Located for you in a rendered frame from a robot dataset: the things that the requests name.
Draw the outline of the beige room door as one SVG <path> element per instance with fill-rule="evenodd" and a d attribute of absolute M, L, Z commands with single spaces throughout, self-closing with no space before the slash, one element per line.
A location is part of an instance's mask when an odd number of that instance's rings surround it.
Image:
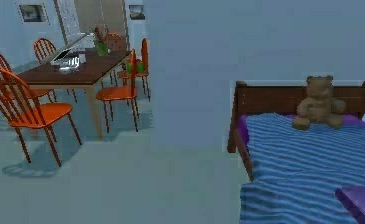
<path fill-rule="evenodd" d="M 81 32 L 106 27 L 121 37 L 127 34 L 124 0 L 74 0 Z"/>

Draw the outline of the purple pillow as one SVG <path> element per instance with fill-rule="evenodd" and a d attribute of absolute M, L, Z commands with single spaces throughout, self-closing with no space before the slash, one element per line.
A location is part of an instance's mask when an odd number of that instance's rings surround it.
<path fill-rule="evenodd" d="M 365 186 L 339 188 L 335 196 L 358 224 L 365 224 Z"/>

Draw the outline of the orange wooden chair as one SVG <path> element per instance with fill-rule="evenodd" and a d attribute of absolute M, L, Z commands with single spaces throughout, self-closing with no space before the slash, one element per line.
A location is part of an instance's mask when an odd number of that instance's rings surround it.
<path fill-rule="evenodd" d="M 39 38 L 33 44 L 34 54 L 41 65 L 50 65 L 54 70 L 58 70 L 65 62 L 67 56 L 72 52 L 71 48 L 60 51 L 46 38 Z"/>
<path fill-rule="evenodd" d="M 96 94 L 96 99 L 103 103 L 104 117 L 106 130 L 110 131 L 109 120 L 107 116 L 107 108 L 112 108 L 113 101 L 129 100 L 131 103 L 132 115 L 135 130 L 138 130 L 137 120 L 139 119 L 137 96 L 138 90 L 136 88 L 135 79 L 137 75 L 137 57 L 136 51 L 132 50 L 130 54 L 129 64 L 131 71 L 129 72 L 130 83 L 126 86 L 114 86 L 109 88 L 103 88 Z"/>
<path fill-rule="evenodd" d="M 115 32 L 109 32 L 105 37 L 105 42 L 107 43 L 109 53 L 126 49 L 125 40 Z M 110 73 L 110 84 L 118 85 L 115 70 Z"/>
<path fill-rule="evenodd" d="M 149 77 L 149 57 L 148 57 L 148 39 L 144 38 L 141 42 L 141 58 L 137 60 L 137 63 L 142 61 L 144 64 L 144 73 L 137 73 L 136 77 L 142 80 L 142 87 L 144 94 L 148 97 L 148 100 L 151 100 L 151 92 L 150 86 L 148 82 Z M 129 74 L 125 70 L 122 70 L 118 73 L 118 77 L 122 80 L 123 84 L 127 83 L 129 79 Z"/>
<path fill-rule="evenodd" d="M 82 144 L 78 130 L 71 116 L 73 106 L 68 103 L 41 104 L 33 90 L 16 74 L 0 69 L 0 112 L 6 118 L 20 141 L 28 163 L 31 162 L 21 129 L 42 129 L 51 147 L 52 154 L 59 167 L 62 166 L 55 147 L 57 141 L 53 125 L 67 117 L 79 144 Z"/>
<path fill-rule="evenodd" d="M 3 57 L 2 54 L 0 54 L 0 69 L 6 70 L 9 72 L 12 71 L 9 63 Z M 52 89 L 33 89 L 32 92 L 37 97 L 47 96 L 50 102 L 53 102 L 56 100 L 56 98 L 55 98 L 56 94 Z"/>

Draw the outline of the wooden bed with blue blanket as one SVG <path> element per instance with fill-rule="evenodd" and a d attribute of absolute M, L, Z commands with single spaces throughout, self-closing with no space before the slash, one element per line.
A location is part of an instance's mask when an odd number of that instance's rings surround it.
<path fill-rule="evenodd" d="M 249 177 L 240 190 L 239 224 L 358 224 L 335 196 L 365 186 L 365 83 L 337 86 L 344 125 L 292 127 L 302 86 L 235 85 L 227 149 Z"/>

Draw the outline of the framed wall picture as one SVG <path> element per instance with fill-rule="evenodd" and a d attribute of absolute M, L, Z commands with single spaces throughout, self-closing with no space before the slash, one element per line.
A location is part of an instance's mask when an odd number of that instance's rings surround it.
<path fill-rule="evenodd" d="M 144 20 L 145 19 L 143 5 L 130 5 L 129 12 L 130 12 L 131 20 Z"/>
<path fill-rule="evenodd" d="M 18 4 L 19 15 L 23 23 L 48 23 L 43 3 Z"/>

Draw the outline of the silver open laptop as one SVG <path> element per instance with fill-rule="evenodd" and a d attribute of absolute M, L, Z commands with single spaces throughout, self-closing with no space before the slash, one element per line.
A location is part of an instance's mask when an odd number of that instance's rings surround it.
<path fill-rule="evenodd" d="M 70 56 L 71 51 L 71 48 L 62 50 L 50 61 L 50 64 L 58 67 L 60 71 L 77 69 L 80 66 L 80 58 L 78 56 Z"/>

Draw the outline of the dark brown dining table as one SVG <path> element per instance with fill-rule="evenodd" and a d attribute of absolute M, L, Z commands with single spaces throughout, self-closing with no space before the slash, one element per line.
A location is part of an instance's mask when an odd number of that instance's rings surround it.
<path fill-rule="evenodd" d="M 76 69 L 62 72 L 58 67 L 41 64 L 24 71 L 19 77 L 32 89 L 85 89 L 95 135 L 103 138 L 102 115 L 96 100 L 95 84 L 101 81 L 118 64 L 127 59 L 130 51 L 115 51 L 107 56 L 99 56 L 95 50 L 86 50 L 86 62 Z"/>

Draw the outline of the house plant in green pot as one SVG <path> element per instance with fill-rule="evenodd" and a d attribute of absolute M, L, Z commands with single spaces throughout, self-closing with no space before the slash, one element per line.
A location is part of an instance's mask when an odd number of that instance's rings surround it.
<path fill-rule="evenodd" d="M 105 25 L 96 25 L 94 28 L 94 45 L 99 56 L 106 56 L 108 54 L 107 46 L 108 29 Z"/>

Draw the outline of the brown teddy bear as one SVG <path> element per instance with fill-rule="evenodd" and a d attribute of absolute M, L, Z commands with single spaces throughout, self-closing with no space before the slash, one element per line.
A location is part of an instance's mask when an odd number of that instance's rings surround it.
<path fill-rule="evenodd" d="M 292 127 L 308 130 L 311 124 L 327 124 L 340 129 L 344 124 L 346 103 L 333 97 L 333 76 L 308 76 L 306 82 L 307 97 L 298 105 Z"/>

